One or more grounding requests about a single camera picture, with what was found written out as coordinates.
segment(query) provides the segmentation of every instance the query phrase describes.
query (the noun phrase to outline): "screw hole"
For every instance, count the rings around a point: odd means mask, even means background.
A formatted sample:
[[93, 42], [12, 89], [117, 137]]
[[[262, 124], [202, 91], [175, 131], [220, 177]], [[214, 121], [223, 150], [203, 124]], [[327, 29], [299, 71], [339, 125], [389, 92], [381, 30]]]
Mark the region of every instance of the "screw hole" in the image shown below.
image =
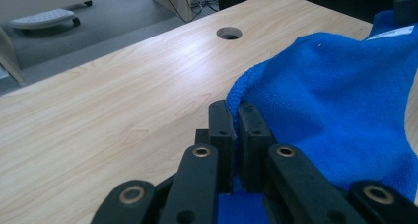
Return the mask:
[[210, 155], [210, 150], [205, 147], [198, 147], [193, 149], [193, 155], [196, 157], [207, 157]]
[[293, 157], [295, 156], [295, 151], [290, 147], [278, 147], [276, 149], [277, 154], [283, 157]]
[[123, 204], [133, 204], [140, 201], [145, 195], [145, 190], [140, 186], [126, 188], [119, 196], [119, 201]]
[[377, 186], [366, 186], [363, 188], [365, 196], [377, 203], [389, 205], [394, 203], [393, 195], [386, 189]]

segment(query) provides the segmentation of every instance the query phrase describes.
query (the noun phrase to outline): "microfiber towel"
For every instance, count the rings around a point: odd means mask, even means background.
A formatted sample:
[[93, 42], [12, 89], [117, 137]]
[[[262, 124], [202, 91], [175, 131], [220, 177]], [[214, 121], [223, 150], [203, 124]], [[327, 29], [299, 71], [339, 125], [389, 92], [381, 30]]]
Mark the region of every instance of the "microfiber towel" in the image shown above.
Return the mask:
[[[413, 201], [418, 159], [404, 116], [417, 67], [418, 26], [399, 26], [393, 11], [380, 12], [365, 40], [329, 33], [297, 38], [247, 70], [227, 107], [237, 125], [239, 103], [255, 104], [278, 142], [299, 147], [337, 187], [374, 180]], [[221, 195], [219, 223], [232, 218], [222, 209], [243, 196]], [[236, 208], [250, 213], [258, 205]]]

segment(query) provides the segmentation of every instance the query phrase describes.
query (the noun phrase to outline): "cable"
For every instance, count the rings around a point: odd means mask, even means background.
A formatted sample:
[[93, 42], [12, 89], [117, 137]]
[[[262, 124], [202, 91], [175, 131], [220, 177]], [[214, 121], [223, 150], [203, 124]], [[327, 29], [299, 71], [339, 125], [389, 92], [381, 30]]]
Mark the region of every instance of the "cable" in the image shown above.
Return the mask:
[[178, 9], [175, 7], [175, 5], [173, 4], [173, 2], [171, 0], [168, 0], [169, 3], [172, 5], [172, 7], [175, 9], [175, 11], [177, 12], [178, 16], [185, 22], [187, 23], [187, 21], [181, 16], [180, 12], [178, 11]]
[[[169, 3], [172, 5], [172, 7], [174, 8], [175, 12], [178, 14], [178, 16], [185, 22], [187, 23], [187, 20], [185, 20], [179, 10], [175, 7], [175, 5], [173, 4], [173, 2], [171, 0], [168, 0]], [[194, 13], [193, 18], [190, 21], [193, 21], [200, 13], [203, 13], [204, 15], [209, 15], [210, 13], [208, 13], [205, 8], [209, 7], [212, 11], [214, 12], [218, 12], [217, 9], [213, 8], [212, 5], [219, 5], [219, 0], [193, 0], [195, 3], [189, 3], [189, 0], [185, 0], [185, 2], [187, 3], [187, 6], [190, 8], [191, 12]], [[199, 11], [194, 11], [195, 8], [199, 7], [200, 10]]]

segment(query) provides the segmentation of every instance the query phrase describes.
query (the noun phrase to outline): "wood grain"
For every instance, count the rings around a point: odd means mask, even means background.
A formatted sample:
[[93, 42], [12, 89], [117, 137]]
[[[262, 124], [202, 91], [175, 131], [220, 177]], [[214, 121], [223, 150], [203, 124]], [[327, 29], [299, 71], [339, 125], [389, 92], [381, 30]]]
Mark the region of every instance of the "wood grain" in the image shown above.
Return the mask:
[[[243, 36], [218, 38], [227, 26]], [[249, 67], [299, 36], [370, 28], [303, 0], [249, 0], [0, 97], [0, 222], [89, 223], [117, 185], [175, 173]]]

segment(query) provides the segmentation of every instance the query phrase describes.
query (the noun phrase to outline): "desk leg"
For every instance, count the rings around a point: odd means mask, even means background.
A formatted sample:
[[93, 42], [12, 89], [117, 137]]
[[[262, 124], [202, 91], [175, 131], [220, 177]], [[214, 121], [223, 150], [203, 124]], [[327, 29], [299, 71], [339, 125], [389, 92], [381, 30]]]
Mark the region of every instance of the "desk leg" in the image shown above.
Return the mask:
[[15, 49], [12, 45], [12, 41], [6, 32], [0, 27], [0, 64], [15, 78], [19, 83], [23, 83], [24, 77], [22, 76], [19, 68], [18, 59], [15, 55]]

